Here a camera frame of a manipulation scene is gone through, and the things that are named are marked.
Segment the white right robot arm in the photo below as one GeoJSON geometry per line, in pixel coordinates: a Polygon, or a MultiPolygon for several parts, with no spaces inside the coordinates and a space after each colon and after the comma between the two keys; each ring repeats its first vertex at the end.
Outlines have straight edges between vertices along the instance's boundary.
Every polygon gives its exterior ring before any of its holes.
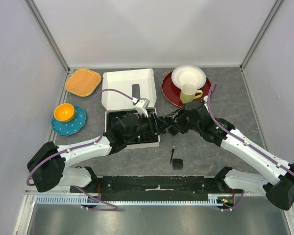
{"type": "Polygon", "coordinates": [[[294,162],[281,159],[258,146],[232,123],[215,118],[208,106],[193,101],[169,114],[173,127],[180,133],[193,130],[204,140],[214,143],[252,166],[258,174],[248,174],[229,168],[225,176],[214,182],[219,192],[242,189],[263,194],[276,207],[287,211],[294,204],[294,162]]]}

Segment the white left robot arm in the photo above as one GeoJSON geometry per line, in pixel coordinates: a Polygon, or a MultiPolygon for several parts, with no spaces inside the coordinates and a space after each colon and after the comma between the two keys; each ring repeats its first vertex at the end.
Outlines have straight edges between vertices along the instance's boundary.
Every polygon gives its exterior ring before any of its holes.
{"type": "Polygon", "coordinates": [[[129,113],[97,138],[62,146],[56,146],[52,141],[46,142],[27,163],[29,176],[26,183],[35,186],[38,192],[47,192],[57,185],[79,186],[86,192],[94,192],[98,181],[93,173],[71,166],[91,158],[118,153],[133,139],[149,131],[157,134],[155,113],[146,116],[129,113]]]}

